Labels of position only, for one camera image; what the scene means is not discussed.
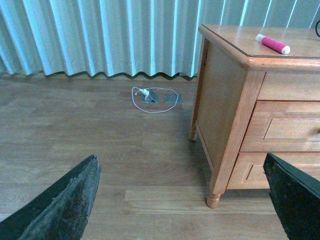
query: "laminate floor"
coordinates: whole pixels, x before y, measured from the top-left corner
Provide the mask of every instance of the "laminate floor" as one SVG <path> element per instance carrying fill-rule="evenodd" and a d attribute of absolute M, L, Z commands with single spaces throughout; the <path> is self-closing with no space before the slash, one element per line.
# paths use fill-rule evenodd
<path fill-rule="evenodd" d="M 174 89 L 166 113 L 132 87 Z M 268 190 L 229 190 L 209 209 L 210 169 L 188 141 L 196 81 L 181 77 L 0 76 L 0 220 L 91 154 L 102 166 L 83 240 L 285 240 Z M 160 103 L 136 102 L 150 111 Z"/>

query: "cable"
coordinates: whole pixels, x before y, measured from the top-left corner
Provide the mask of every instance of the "cable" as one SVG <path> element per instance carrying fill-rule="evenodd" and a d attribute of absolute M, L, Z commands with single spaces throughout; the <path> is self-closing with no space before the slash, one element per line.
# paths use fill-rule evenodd
<path fill-rule="evenodd" d="M 145 90 L 149 90 L 149 89 L 161 89 L 161 90 L 167 90 L 167 91 L 172 91 L 176 94 L 176 100 L 175 100 L 175 103 L 172 107 L 168 108 L 167 110 L 163 110 L 163 111 L 146 111 L 144 109 L 142 109 L 141 107 L 139 107 L 136 102 L 135 102 L 135 98 L 134 98 L 134 95 L 136 96 L 139 92 L 142 92 L 143 94 L 146 92 Z M 148 114 L 159 114 L 159 113 L 164 113 L 164 112 L 167 112 L 171 109 L 173 109 L 176 105 L 177 105 L 177 102 L 178 102 L 178 98 L 179 98 L 179 94 L 172 90 L 172 89 L 167 89 L 167 88 L 161 88 L 161 87 L 149 87 L 149 88 L 144 88 L 144 89 L 140 89 L 136 86 L 134 86 L 131 90 L 131 95 L 132 95 L 132 102 L 133 104 L 138 108 L 140 109 L 141 111 L 145 112 L 145 113 L 148 113 Z"/>

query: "curtain fold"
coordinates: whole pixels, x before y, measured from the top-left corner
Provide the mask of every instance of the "curtain fold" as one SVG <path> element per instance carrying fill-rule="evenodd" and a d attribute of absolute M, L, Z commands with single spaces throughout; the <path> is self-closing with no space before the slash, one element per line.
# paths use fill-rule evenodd
<path fill-rule="evenodd" d="M 201 24 L 310 28 L 319 5 L 320 0 L 1 0 L 0 73 L 192 77 Z"/>

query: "cabinet side panel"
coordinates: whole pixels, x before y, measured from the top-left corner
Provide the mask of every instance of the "cabinet side panel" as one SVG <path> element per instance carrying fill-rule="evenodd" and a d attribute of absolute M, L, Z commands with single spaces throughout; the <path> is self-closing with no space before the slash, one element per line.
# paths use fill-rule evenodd
<path fill-rule="evenodd" d="M 246 75 L 219 172 L 210 181 L 213 191 L 221 193 L 227 187 L 264 77 L 265 72 L 262 71 L 249 71 Z"/>
<path fill-rule="evenodd" d="M 243 68 L 210 43 L 197 123 L 216 171 L 224 156 L 246 75 Z"/>

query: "drawer front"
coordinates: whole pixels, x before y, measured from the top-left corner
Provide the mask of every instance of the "drawer front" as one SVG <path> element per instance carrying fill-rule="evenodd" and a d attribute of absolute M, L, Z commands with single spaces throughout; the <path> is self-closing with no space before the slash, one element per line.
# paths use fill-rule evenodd
<path fill-rule="evenodd" d="M 320 152 L 320 103 L 258 101 L 240 152 Z"/>
<path fill-rule="evenodd" d="M 296 168 L 320 180 L 320 153 L 273 152 Z M 266 152 L 240 153 L 227 189 L 267 189 L 263 165 Z"/>
<path fill-rule="evenodd" d="M 258 100 L 320 101 L 317 73 L 267 72 Z"/>

